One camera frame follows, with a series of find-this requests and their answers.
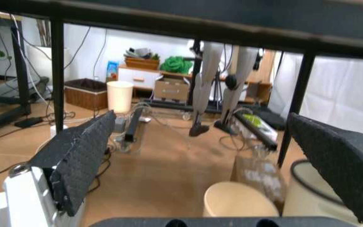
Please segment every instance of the cardboard box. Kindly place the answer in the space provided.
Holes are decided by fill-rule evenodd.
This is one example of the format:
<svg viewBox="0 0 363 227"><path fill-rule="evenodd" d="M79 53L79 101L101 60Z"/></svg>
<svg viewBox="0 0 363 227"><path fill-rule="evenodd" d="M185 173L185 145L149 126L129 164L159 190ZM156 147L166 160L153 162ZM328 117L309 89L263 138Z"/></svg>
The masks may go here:
<svg viewBox="0 0 363 227"><path fill-rule="evenodd" d="M279 169L270 161L237 155L231 181L241 182L267 196L282 213L286 184Z"/></svg>
<svg viewBox="0 0 363 227"><path fill-rule="evenodd" d="M163 78L155 82L155 97L187 101L189 85L182 79Z"/></svg>

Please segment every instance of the white flower pot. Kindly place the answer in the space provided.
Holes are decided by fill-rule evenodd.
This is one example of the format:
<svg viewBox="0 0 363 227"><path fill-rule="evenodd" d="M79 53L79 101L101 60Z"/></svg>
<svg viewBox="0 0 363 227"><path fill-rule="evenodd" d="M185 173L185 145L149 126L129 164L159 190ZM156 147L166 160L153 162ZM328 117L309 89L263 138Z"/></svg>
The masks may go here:
<svg viewBox="0 0 363 227"><path fill-rule="evenodd" d="M50 47L38 46L38 48L40 50L42 50L49 58L51 58L51 48ZM29 45L27 46L27 55L28 55L28 58L29 58L30 62L32 63L33 67L38 72L38 74L41 77L48 77L50 79L50 81L48 82L48 85L52 85L51 60L48 59L41 51L39 51L38 49L36 49L32 46L29 46ZM70 60L71 60L71 57L69 54L69 49L64 48L64 66L66 66ZM64 70L64 80L68 80L69 77L71 76L70 68L71 68L71 66L68 66ZM33 78L38 77L37 74L32 69L32 67L29 67L29 70L30 70L30 74L33 76Z"/></svg>

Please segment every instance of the black metal frame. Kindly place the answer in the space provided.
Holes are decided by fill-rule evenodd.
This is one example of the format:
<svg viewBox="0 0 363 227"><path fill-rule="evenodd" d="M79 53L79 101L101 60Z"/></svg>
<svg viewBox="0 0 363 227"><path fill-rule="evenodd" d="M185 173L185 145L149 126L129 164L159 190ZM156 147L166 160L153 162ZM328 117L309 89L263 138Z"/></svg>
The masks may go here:
<svg viewBox="0 0 363 227"><path fill-rule="evenodd" d="M315 58L316 54L313 51L307 51L303 55L301 68L299 69L299 75L295 85L294 95L289 108L290 113L299 114L299 111L301 110L303 97L305 96L306 87L308 86L308 81L309 77L311 76L312 66ZM284 137L281 143L280 154L278 156L277 162L279 167L282 167L290 142L291 133L288 127L285 127Z"/></svg>
<svg viewBox="0 0 363 227"><path fill-rule="evenodd" d="M211 12L204 12L202 7L193 7L191 10L186 11L183 9L180 11L182 7L170 7L172 4L178 4L174 1L98 2L100 4L63 0L53 2L0 0L0 10L2 11L52 20L52 31L55 30L55 32L52 32L52 77L57 132L60 132L63 126L62 23L109 27L304 53L290 108L291 112L296 113L300 110L315 56L363 58L363 6L334 1L306 1L302 3L291 0L276 6L264 5L265 3L262 1L255 0L246 1L245 3L240 1L239 3L217 0L200 1L200 5L211 5ZM295 4L295 10L291 8L293 3ZM232 9L233 7L236 10L235 14L231 15L230 12L225 12L225 9ZM248 12L248 10L253 9L256 10L255 13ZM353 16L351 18L347 17L344 21L340 20L344 13ZM264 20L264 17L272 17L272 19ZM295 18L304 23L289 26L289 23L292 23ZM268 24L271 21L275 23L273 27ZM336 21L341 22L341 27L331 25ZM303 30L303 33L292 32L294 30ZM199 70L198 60L196 60L196 63L197 67L194 69L195 72L198 72L196 70ZM188 105L191 104L192 96L190 95ZM189 106L179 107L182 109L189 108ZM283 163L290 138L290 133L286 131L278 161L280 166Z"/></svg>
<svg viewBox="0 0 363 227"><path fill-rule="evenodd" d="M12 30L12 40L17 40L17 29L15 27L12 27L11 30ZM20 104L20 106L14 108L13 110L0 114L0 127L14 121L15 119L23 115L29 115L31 113L30 104L29 104L29 87L27 82L27 70L26 70L25 60L23 59L20 53L20 46L17 44L17 42L14 41L13 41L13 53L15 56L19 98L0 97L0 103Z"/></svg>

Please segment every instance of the white drawer cabinet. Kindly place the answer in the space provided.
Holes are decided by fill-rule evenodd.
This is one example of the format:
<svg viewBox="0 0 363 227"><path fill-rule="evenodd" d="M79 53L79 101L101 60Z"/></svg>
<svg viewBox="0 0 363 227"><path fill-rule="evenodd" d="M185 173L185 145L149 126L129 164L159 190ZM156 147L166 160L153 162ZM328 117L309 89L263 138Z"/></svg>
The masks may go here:
<svg viewBox="0 0 363 227"><path fill-rule="evenodd" d="M119 80L131 82L137 88L154 89L155 79L159 76L159 71L119 68Z"/></svg>

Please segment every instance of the black bar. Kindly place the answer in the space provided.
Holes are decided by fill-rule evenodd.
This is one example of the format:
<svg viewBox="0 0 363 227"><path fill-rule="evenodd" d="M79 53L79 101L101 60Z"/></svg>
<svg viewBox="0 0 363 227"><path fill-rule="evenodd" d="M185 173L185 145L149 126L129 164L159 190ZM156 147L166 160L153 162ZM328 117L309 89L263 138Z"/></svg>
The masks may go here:
<svg viewBox="0 0 363 227"><path fill-rule="evenodd" d="M2 97L0 96L0 103L6 104L21 104L20 98Z"/></svg>
<svg viewBox="0 0 363 227"><path fill-rule="evenodd" d="M64 126L64 23L51 19L51 59L54 117L57 134Z"/></svg>
<svg viewBox="0 0 363 227"><path fill-rule="evenodd" d="M239 112L233 114L244 127L250 130L270 150L277 150L277 143L260 131L255 125L247 121Z"/></svg>
<svg viewBox="0 0 363 227"><path fill-rule="evenodd" d="M18 117L23 116L26 113L27 109L25 107L19 106L13 110L9 110L7 112L4 112L3 114L0 114L0 127L14 121Z"/></svg>
<svg viewBox="0 0 363 227"><path fill-rule="evenodd" d="M177 103L172 104L171 102L163 102L163 101L149 102L149 100L147 100L146 102L149 103L149 105L151 107L158 107L158 108L183 110L183 111L186 111L186 112L193 112L193 107L191 105L180 105L180 104L177 104ZM209 114L220 114L222 111L217 110L216 107L208 105L205 112L209 113Z"/></svg>
<svg viewBox="0 0 363 227"><path fill-rule="evenodd" d="M313 62L315 61L315 52L305 52L302 58L301 68L299 70L298 80L296 81L294 95L292 97L290 113L299 114L303 97L305 96L306 87L308 86L309 77L311 75ZM291 133L288 127L285 127L284 137L281 143L280 154L278 156L278 166L281 168L285 159L286 151L291 142Z"/></svg>
<svg viewBox="0 0 363 227"><path fill-rule="evenodd" d="M29 100L29 87L27 81L27 70L25 59L23 58L20 52L20 46L16 40L17 37L17 29L15 27L11 28L12 30L12 44L13 44L13 54L15 55L15 64L16 64L16 76L17 76L17 87L19 89L19 97L20 104L28 109L28 113L30 114L30 104Z"/></svg>
<svg viewBox="0 0 363 227"><path fill-rule="evenodd" d="M128 129L127 129L127 131L125 133L125 138L124 138L125 141L134 142L134 134L137 131L137 127L138 127L138 123L139 123L139 117L141 116L142 111L143 111L143 109L139 108L134 112L134 114L133 114L133 116L131 118L131 122L130 122L130 124L128 126Z"/></svg>
<svg viewBox="0 0 363 227"><path fill-rule="evenodd" d="M199 39L194 40L193 51L196 54L200 53L200 40ZM193 67L193 72L191 74L191 76L192 76L191 85L190 85L189 99L187 100L187 105L193 105L193 93L194 93L194 87L196 85L196 76L200 72L201 62L202 62L202 60L199 58L194 59L194 67Z"/></svg>

